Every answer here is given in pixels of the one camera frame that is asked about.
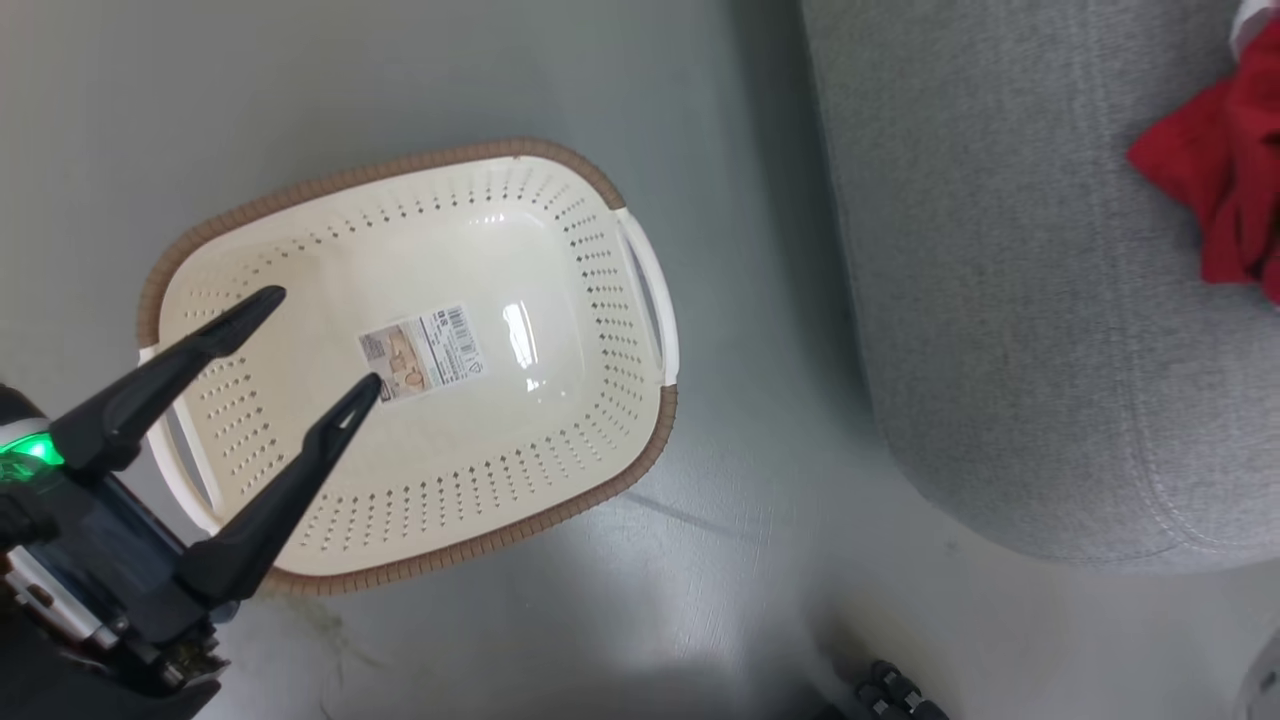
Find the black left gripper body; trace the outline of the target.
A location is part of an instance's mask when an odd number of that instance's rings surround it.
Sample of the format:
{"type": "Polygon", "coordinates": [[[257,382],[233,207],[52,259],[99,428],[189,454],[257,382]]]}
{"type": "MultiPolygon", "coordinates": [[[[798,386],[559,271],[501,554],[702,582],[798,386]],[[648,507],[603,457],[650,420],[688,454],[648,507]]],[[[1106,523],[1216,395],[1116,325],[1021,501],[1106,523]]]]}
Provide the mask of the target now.
{"type": "Polygon", "coordinates": [[[180,542],[118,480],[63,466],[3,388],[3,691],[216,693],[214,610],[178,583],[180,542]]]}

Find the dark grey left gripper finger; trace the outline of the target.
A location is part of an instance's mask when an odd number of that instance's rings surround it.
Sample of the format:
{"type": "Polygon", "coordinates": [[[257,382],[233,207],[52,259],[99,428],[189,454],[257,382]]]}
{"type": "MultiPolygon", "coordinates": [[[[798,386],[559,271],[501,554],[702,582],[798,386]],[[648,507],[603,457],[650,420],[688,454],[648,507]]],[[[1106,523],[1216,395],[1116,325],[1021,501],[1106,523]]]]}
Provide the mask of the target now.
{"type": "Polygon", "coordinates": [[[210,607],[252,597],[380,396],[379,377],[355,383],[307,429],[280,474],[220,532],[183,552],[178,583],[210,607]]]}
{"type": "Polygon", "coordinates": [[[113,382],[50,425],[63,466],[76,473],[127,469],[146,433],[206,366],[237,352],[284,302],[285,288],[264,287],[113,382]]]}

